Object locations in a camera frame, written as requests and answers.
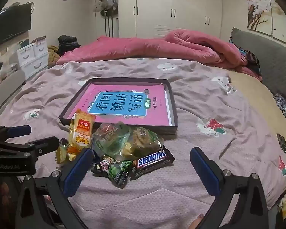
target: drawer handle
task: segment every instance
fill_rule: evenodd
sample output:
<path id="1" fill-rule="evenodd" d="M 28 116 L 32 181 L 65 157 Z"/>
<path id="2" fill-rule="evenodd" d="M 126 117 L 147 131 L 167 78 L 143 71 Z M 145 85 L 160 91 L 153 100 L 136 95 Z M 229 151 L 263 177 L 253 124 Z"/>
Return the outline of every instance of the drawer handle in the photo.
<path id="1" fill-rule="evenodd" d="M 35 69 L 38 69 L 40 66 L 41 66 L 41 62 L 40 62 L 40 64 L 39 64 L 38 66 L 35 65 L 34 68 L 35 68 Z"/>

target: mattress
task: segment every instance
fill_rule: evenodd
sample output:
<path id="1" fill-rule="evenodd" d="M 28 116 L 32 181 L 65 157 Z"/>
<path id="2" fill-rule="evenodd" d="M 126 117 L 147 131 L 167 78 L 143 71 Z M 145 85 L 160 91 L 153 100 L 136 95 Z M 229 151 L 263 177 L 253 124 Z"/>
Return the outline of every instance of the mattress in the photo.
<path id="1" fill-rule="evenodd" d="M 90 228 L 188 228 L 214 201 L 191 166 L 191 148 L 199 146 L 220 168 L 235 175 L 260 176 L 268 208 L 286 189 L 286 155 L 276 133 L 286 139 L 286 120 L 271 93 L 257 79 L 241 73 L 180 59 L 120 59 L 54 66 L 37 74 L 0 116 L 0 125 L 29 124 L 32 133 L 10 142 L 26 143 L 49 136 L 67 138 L 58 116 L 89 78 L 149 77 L 168 79 L 179 127 L 165 146 L 176 158 L 167 166 L 124 189 L 87 172 L 69 198 Z M 221 130 L 211 126 L 214 121 Z M 56 170 L 54 153 L 39 157 L 34 177 Z M 234 197 L 223 223 L 232 216 Z"/>

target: cable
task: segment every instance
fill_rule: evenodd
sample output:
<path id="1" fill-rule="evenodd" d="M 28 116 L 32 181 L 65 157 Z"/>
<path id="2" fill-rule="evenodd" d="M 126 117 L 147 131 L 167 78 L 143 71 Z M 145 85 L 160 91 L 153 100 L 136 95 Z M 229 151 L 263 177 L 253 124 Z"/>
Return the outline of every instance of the cable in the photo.
<path id="1" fill-rule="evenodd" d="M 33 13 L 33 11 L 34 11 L 34 9 L 35 9 L 35 4 L 33 3 L 33 2 L 27 2 L 26 4 L 28 4 L 28 3 L 31 3 L 32 4 L 32 6 L 31 6 L 31 14 Z"/>

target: green plastic wrapper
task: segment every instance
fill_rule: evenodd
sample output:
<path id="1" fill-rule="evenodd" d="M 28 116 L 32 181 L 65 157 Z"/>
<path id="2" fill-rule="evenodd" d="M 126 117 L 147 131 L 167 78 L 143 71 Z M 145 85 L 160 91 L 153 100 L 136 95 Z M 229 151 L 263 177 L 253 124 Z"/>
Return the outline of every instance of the green plastic wrapper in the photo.
<path id="1" fill-rule="evenodd" d="M 92 136 L 92 148 L 102 158 L 134 161 L 163 149 L 163 139 L 143 127 L 103 123 Z"/>
<path id="2" fill-rule="evenodd" d="M 101 162 L 95 163 L 91 171 L 108 177 L 115 186 L 124 188 L 129 174 L 129 166 L 132 165 L 132 161 L 118 162 L 111 157 L 105 157 Z"/>

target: box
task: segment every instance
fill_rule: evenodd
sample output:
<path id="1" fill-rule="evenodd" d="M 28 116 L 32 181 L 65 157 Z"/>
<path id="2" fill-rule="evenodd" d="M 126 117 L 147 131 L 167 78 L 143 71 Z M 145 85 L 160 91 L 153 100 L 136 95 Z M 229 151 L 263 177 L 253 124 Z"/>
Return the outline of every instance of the box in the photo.
<path id="1" fill-rule="evenodd" d="M 103 122 L 121 121 L 159 135 L 173 135 L 178 127 L 173 92 L 165 79 L 90 79 L 60 114 L 63 125 L 70 124 L 77 109 L 97 116 L 94 129 Z"/>

